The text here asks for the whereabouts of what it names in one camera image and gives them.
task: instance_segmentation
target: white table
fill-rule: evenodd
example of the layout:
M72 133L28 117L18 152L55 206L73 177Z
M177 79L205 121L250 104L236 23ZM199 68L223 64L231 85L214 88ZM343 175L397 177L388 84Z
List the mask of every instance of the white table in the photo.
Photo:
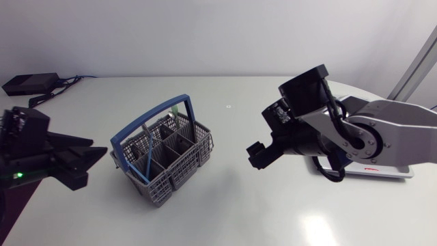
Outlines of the white table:
M437 165L411 180L347 177L332 183L308 158L282 156L258 171L246 148L271 142L261 112L285 77L84 79L36 109L50 131L107 146L129 122L174 96L190 95L211 131L210 160L154 208L106 154L88 186L71 191L46 178L4 245L437 245ZM335 95L378 97L330 82ZM31 96L7 97L3 109Z

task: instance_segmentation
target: blue handle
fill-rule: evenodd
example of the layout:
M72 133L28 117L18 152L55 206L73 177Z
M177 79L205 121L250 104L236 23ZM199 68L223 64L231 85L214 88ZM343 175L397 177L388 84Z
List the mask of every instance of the blue handle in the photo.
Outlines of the blue handle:
M163 102L158 106L154 107L153 109L149 110L148 112L144 113L142 116L138 117L136 120L134 120L125 128L123 128L119 133L117 133L111 139L111 144L114 148L114 153L116 157L120 160L120 163L122 164L121 168L123 169L124 172L127 172L129 170L129 165L128 165L128 161L126 160L126 158L124 158L123 155L123 150L121 145L122 141L125 138L127 138L131 133L133 133L137 128L139 128L142 124L150 120L155 115L181 102L185 103L185 108L189 120L191 122L194 122L195 118L193 113L193 107L191 106L190 97L187 94L183 94L180 96L176 96L175 98L172 98L166 102Z

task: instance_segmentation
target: cable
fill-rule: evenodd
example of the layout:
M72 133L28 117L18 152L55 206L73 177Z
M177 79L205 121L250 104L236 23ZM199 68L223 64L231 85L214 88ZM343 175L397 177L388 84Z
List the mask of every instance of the cable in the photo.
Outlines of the cable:
M42 96L37 96L37 97L34 97L34 98L30 98L29 99L29 108L33 109L34 107L37 107L38 105L41 105L42 103L45 103L46 101L48 101L48 100L50 100L50 99L52 99L52 98L54 98L54 97L64 93L66 90L68 90L68 88L70 88L71 86L73 86L74 84L76 84L77 82L79 82L81 79L83 79L85 77L87 77L87 78L97 78L97 77L91 76L91 75L76 75L74 77L70 77L70 78L67 78L67 79L59 79L57 81L57 83L60 83L60 85L58 85L57 87L58 88L64 87L61 91L59 91L59 92L57 92L55 94L54 93L50 93L50 94L45 94L45 95L42 95Z
M328 98L328 102L326 103L326 107L329 112L329 116L331 118L331 121L334 124L335 130L342 136L344 139L350 142L354 148L359 148L360 144L358 141L349 134L349 131L346 129L343 120L341 120L343 117L345 117L346 113L343 112L343 115L339 115L337 105L335 103L334 96L331 94L328 84L326 82L326 79L322 79L322 86L324 88L326 97Z
M338 171L339 175L332 175L329 174L325 169L323 169L322 165L320 165L319 162L319 158L317 158L316 156L312 157L314 165L317 167L317 170L319 170L319 172L325 176L327 179L329 179L330 181L333 182L341 182L344 179L344 176L346 175L346 172L344 171L344 168L341 169L340 171Z

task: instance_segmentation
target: black box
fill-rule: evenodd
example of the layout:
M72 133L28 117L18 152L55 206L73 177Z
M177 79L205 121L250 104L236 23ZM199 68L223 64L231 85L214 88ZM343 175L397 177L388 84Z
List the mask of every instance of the black box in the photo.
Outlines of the black box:
M48 94L59 80L56 72L18 75L2 86L8 96Z

